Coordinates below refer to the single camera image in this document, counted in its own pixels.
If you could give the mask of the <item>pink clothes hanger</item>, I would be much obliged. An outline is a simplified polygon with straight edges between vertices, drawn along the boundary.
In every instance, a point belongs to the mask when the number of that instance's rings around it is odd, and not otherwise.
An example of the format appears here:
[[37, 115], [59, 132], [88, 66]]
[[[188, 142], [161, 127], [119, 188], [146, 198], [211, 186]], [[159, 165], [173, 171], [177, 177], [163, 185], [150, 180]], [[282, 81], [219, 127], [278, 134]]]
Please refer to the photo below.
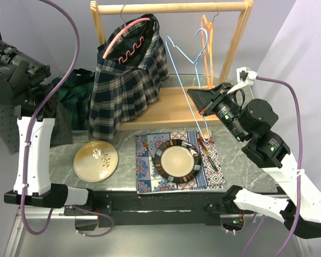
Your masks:
[[148, 50], [154, 34], [151, 14], [124, 24], [124, 27], [108, 44], [103, 59], [126, 66], [138, 66]]

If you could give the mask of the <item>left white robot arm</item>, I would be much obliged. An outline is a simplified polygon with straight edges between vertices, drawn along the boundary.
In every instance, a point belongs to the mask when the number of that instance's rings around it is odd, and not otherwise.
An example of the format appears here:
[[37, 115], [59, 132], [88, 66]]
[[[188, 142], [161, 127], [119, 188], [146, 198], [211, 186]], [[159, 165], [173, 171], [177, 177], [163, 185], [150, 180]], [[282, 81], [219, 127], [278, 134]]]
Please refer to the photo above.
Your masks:
[[76, 206], [84, 215], [96, 208], [93, 191], [50, 181], [49, 150], [56, 122], [57, 99], [46, 96], [50, 66], [2, 40], [0, 31], [0, 105], [12, 107], [17, 119], [19, 161], [16, 182], [4, 202], [44, 208]]

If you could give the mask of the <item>blue wire hanger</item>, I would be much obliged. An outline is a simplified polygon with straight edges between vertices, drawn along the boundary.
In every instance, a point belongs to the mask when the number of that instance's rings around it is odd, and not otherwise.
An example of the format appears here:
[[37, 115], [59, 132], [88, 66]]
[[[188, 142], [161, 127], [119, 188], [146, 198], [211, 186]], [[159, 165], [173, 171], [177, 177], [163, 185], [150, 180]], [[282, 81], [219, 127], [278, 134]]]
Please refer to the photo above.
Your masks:
[[[196, 34], [195, 34], [195, 37], [197, 37], [202, 32], [204, 32], [205, 36], [207, 36], [206, 31], [203, 28], [199, 28], [197, 30]], [[191, 116], [193, 117], [194, 122], [195, 122], [195, 124], [196, 124], [196, 126], [198, 128], [198, 131], [200, 132], [201, 131], [201, 125], [199, 124], [199, 121], [198, 121], [198, 118], [196, 117], [196, 114], [194, 112], [193, 106], [190, 103], [189, 96], [187, 94], [187, 90], [185, 89], [184, 84], [182, 82], [181, 74], [179, 73], [179, 71], [177, 69], [177, 66], [175, 64], [175, 60], [173, 58], [172, 51], [170, 50], [170, 47], [172, 47], [173, 49], [176, 49], [181, 54], [181, 56], [184, 57], [187, 60], [187, 62], [189, 62], [192, 65], [192, 67], [194, 68], [194, 72], [195, 73], [193, 75], [189, 75], [189, 77], [193, 77], [192, 83], [196, 82], [196, 84], [194, 84], [194, 86], [197, 86], [198, 89], [202, 88], [201, 87], [200, 75], [198, 73], [198, 63], [200, 61], [200, 57], [203, 55], [203, 50], [205, 49], [205, 47], [203, 46], [201, 48], [201, 50], [199, 51], [199, 53], [196, 55], [196, 57], [194, 59], [192, 59], [177, 44], [175, 44], [175, 42], [171, 39], [170, 36], [167, 36], [165, 38], [165, 49], [166, 49], [166, 52], [167, 52], [167, 54], [168, 54], [168, 56], [170, 58], [171, 64], [172, 64], [174, 72], [175, 72], [175, 76], [176, 76], [176, 78], [178, 80], [178, 83], [180, 85], [180, 88], [181, 88], [181, 90], [182, 90], [182, 92], [184, 94], [184, 97], [185, 97], [185, 100], [186, 100], [187, 105], [189, 107]], [[209, 128], [208, 127], [208, 122], [204, 117], [203, 117], [203, 127]]]

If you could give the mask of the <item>orange clothes hanger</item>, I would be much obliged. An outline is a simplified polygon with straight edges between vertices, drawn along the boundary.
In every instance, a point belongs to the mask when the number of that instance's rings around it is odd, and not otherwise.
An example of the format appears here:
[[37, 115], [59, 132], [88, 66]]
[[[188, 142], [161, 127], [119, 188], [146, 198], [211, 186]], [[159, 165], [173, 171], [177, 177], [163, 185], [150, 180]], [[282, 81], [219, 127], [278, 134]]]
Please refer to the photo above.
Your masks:
[[205, 66], [205, 75], [207, 80], [207, 86], [209, 89], [214, 87], [214, 69], [213, 69], [213, 29], [214, 29], [214, 20], [215, 17], [219, 15], [220, 5], [217, 2], [217, 14], [213, 16], [212, 21], [208, 21], [206, 15], [203, 15], [201, 18], [201, 28], [203, 28], [205, 33], [201, 33], [202, 37], [202, 46], [205, 47], [203, 50], [204, 66]]

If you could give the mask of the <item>navy beige plaid skirt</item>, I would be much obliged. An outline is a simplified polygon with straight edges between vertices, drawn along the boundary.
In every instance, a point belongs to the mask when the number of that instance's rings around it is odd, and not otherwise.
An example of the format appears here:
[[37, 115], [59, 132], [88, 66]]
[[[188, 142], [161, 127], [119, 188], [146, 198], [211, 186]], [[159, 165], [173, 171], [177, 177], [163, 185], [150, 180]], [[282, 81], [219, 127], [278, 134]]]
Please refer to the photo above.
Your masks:
[[120, 25], [98, 48], [94, 88], [89, 106], [89, 135], [112, 140], [122, 123], [134, 121], [148, 105], [158, 101], [162, 82], [169, 78], [165, 44], [153, 15], [154, 34], [138, 66], [126, 66], [103, 59], [110, 41], [124, 27]]

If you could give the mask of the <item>grey dotted garment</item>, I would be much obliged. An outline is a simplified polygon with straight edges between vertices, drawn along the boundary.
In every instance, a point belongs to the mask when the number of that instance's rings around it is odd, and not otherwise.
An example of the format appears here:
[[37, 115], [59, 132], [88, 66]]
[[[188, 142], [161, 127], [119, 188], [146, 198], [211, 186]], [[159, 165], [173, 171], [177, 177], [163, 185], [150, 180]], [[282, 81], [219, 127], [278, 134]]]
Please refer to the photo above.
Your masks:
[[26, 146], [26, 133], [29, 132], [29, 143], [36, 138], [33, 130], [42, 122], [52, 121], [48, 125], [51, 136], [48, 142], [51, 147], [73, 142], [70, 117], [60, 103], [58, 94], [54, 93], [41, 107], [36, 115], [35, 110], [46, 96], [54, 89], [51, 84], [39, 85], [31, 89], [28, 95], [13, 99], [12, 90], [0, 89], [0, 137], [10, 153], [19, 151], [19, 144]]

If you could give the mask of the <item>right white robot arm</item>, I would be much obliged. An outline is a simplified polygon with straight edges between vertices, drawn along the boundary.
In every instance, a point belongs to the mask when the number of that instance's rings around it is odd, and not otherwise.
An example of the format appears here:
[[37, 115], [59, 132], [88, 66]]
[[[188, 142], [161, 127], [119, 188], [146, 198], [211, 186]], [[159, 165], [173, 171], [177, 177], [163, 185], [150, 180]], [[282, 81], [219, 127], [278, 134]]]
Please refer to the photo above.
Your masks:
[[321, 192], [298, 169], [289, 146], [271, 131], [278, 115], [266, 100], [252, 99], [245, 107], [229, 94], [229, 83], [213, 89], [189, 89], [188, 95], [202, 116], [216, 115], [238, 142], [245, 142], [242, 152], [256, 166], [271, 176], [288, 199], [278, 199], [231, 186], [223, 197], [228, 214], [247, 210], [280, 221], [303, 239], [321, 238]]

